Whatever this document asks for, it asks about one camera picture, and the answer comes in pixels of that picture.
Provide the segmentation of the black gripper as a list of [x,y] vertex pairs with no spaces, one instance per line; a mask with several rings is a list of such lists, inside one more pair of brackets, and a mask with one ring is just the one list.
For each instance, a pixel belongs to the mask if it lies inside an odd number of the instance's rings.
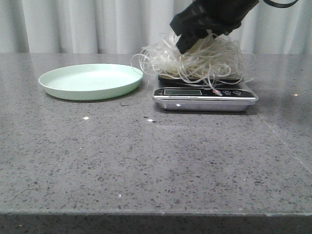
[[180,36],[176,46],[181,54],[191,49],[211,31],[216,35],[229,34],[239,28],[257,0],[195,0],[176,14],[170,26]]

